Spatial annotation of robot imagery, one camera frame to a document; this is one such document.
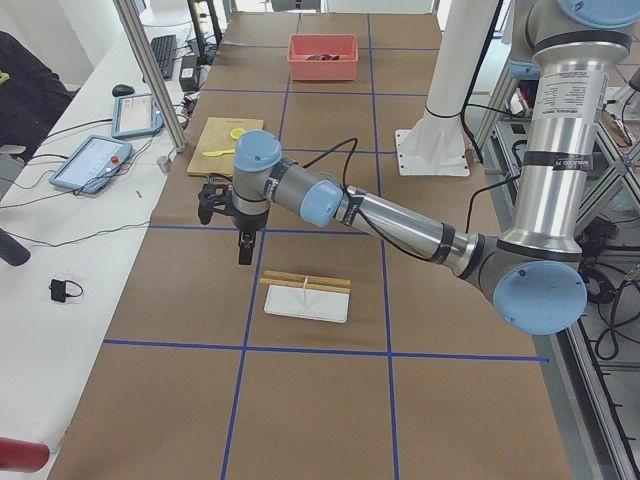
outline blue joint cap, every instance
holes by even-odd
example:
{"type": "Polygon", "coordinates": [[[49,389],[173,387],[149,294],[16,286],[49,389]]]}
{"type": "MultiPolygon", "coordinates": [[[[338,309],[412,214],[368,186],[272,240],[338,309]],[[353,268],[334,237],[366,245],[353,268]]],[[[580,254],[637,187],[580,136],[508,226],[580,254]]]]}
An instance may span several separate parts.
{"type": "Polygon", "coordinates": [[[317,227],[326,227],[335,216],[342,195],[342,190],[335,183],[322,180],[305,194],[300,205],[300,216],[317,227]]]}
{"type": "Polygon", "coordinates": [[[509,73],[518,80],[538,80],[540,69],[535,63],[509,60],[509,73]]]}
{"type": "Polygon", "coordinates": [[[276,137],[264,130],[251,130],[236,143],[233,166],[243,172],[261,172],[282,158],[282,146],[276,137]]]}
{"type": "Polygon", "coordinates": [[[493,305],[517,329],[551,335],[582,315],[587,288],[578,272],[564,263],[531,262],[502,277],[493,293],[493,305]]]}
{"type": "Polygon", "coordinates": [[[638,0],[556,0],[571,20],[600,30],[627,27],[640,20],[638,0]]]}

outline black box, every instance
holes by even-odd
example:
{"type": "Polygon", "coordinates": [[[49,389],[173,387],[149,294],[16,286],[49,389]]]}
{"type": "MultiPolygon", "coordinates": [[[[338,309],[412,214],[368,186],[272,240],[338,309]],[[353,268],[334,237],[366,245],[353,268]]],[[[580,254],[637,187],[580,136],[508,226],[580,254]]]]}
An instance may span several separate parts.
{"type": "Polygon", "coordinates": [[[200,90],[200,66],[198,57],[186,55],[182,57],[180,65],[180,88],[183,92],[196,92],[200,90]]]}

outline red cylinder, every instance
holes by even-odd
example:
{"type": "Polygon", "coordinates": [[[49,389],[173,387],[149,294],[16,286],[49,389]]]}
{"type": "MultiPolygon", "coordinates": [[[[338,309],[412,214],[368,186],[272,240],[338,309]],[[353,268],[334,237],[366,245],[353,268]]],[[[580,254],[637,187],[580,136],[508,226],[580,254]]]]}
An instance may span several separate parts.
{"type": "Polygon", "coordinates": [[[49,447],[0,437],[0,470],[33,473],[49,460],[49,447]]]}

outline wooden stick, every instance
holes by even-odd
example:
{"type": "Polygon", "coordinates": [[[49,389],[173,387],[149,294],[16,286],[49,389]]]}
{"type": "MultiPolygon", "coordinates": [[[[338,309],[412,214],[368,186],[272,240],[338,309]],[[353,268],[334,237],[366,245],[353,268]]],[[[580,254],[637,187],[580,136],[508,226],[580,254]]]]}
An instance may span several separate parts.
{"type": "Polygon", "coordinates": [[[287,272],[275,272],[273,270],[265,270],[263,272],[264,277],[271,277],[277,280],[287,280],[293,282],[304,282],[305,278],[308,282],[312,282],[319,285],[332,285],[335,287],[350,287],[351,280],[343,278],[330,278],[330,277],[314,277],[312,275],[300,275],[297,273],[287,272]]]}
{"type": "MultiPolygon", "coordinates": [[[[303,288],[305,287],[304,282],[292,282],[288,280],[275,280],[273,278],[261,278],[260,285],[278,285],[281,287],[293,287],[293,288],[303,288]]],[[[332,287],[329,285],[318,285],[315,283],[307,283],[306,287],[309,290],[320,290],[321,292],[333,292],[333,293],[351,293],[351,290],[348,288],[342,287],[332,287]]]]}

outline tablet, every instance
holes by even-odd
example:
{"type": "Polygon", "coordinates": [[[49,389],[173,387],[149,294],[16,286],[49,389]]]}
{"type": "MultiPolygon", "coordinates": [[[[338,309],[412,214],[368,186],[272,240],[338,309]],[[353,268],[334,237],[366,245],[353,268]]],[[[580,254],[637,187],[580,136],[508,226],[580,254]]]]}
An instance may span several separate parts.
{"type": "Polygon", "coordinates": [[[150,94],[116,97],[111,126],[113,138],[153,135],[162,124],[162,116],[150,94]]]}
{"type": "Polygon", "coordinates": [[[129,142],[91,135],[49,179],[57,187],[96,193],[109,183],[133,150],[129,142]]]}

